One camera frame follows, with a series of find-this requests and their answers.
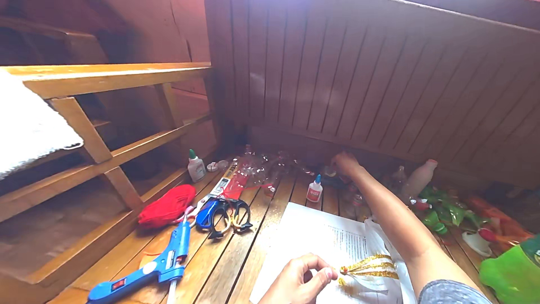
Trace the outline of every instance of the glue gun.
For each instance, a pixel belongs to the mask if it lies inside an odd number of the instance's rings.
[[[113,282],[97,284],[88,295],[87,304],[114,303],[146,286],[157,278],[158,282],[170,281],[176,289],[176,281],[184,275],[184,265],[190,244],[190,223],[184,221],[173,230],[167,248],[143,268]]]

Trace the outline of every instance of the fingernail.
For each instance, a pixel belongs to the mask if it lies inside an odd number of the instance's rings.
[[[326,277],[332,279],[334,272],[330,267],[325,268]]]

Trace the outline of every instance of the forearm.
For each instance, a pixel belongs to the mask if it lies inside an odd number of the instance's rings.
[[[454,280],[476,289],[466,273],[442,251],[429,229],[363,167],[351,176],[377,222],[404,259],[416,295],[430,281]]]

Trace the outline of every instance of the red yarn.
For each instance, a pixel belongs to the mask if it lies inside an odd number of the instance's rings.
[[[144,207],[139,224],[144,228],[159,228],[176,220],[195,198],[195,187],[183,184],[169,190],[155,202]]]

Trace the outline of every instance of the white glue bottle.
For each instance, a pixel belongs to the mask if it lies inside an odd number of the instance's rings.
[[[203,160],[195,155],[195,151],[190,149],[190,163],[187,165],[187,171],[190,173],[191,180],[196,183],[206,175]]]
[[[322,193],[322,186],[321,186],[321,175],[317,175],[317,178],[314,182],[309,184],[309,188],[307,189],[307,195],[306,198],[310,202],[317,203],[321,200],[321,193]]]

